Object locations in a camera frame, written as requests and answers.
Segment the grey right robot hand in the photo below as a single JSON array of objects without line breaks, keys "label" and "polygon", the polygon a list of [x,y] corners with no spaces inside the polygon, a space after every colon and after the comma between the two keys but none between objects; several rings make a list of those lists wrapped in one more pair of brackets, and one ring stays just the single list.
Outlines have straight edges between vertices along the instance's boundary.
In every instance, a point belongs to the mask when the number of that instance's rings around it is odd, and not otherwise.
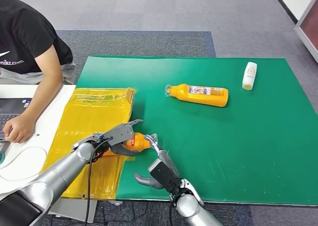
[{"label": "grey right robot hand", "polygon": [[156,134],[145,135],[144,138],[150,142],[151,148],[156,150],[158,158],[148,167],[150,178],[142,177],[137,173],[134,173],[134,178],[137,183],[144,186],[164,188],[168,193],[178,192],[181,185],[181,178],[168,153],[158,145]]}]

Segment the person's hand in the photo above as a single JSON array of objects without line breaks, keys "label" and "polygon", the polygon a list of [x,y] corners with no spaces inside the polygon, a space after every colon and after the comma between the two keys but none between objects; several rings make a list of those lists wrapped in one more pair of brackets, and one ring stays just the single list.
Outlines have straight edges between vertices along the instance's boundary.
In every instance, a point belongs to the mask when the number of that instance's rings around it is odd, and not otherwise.
[{"label": "person's hand", "polygon": [[5,139],[11,143],[23,143],[34,134],[36,120],[20,115],[6,122],[3,128]]}]

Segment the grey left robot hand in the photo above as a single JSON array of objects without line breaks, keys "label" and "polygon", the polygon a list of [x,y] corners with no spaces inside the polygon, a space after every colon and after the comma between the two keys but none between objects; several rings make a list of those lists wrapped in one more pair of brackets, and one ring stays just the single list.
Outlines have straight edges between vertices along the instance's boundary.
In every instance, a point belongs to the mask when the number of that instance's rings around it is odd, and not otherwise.
[{"label": "grey left robot hand", "polygon": [[106,141],[107,145],[112,153],[125,156],[135,156],[139,153],[137,150],[128,150],[124,145],[134,136],[132,126],[138,123],[143,123],[143,120],[136,119],[128,123],[119,124],[100,135],[100,139],[102,142]]}]

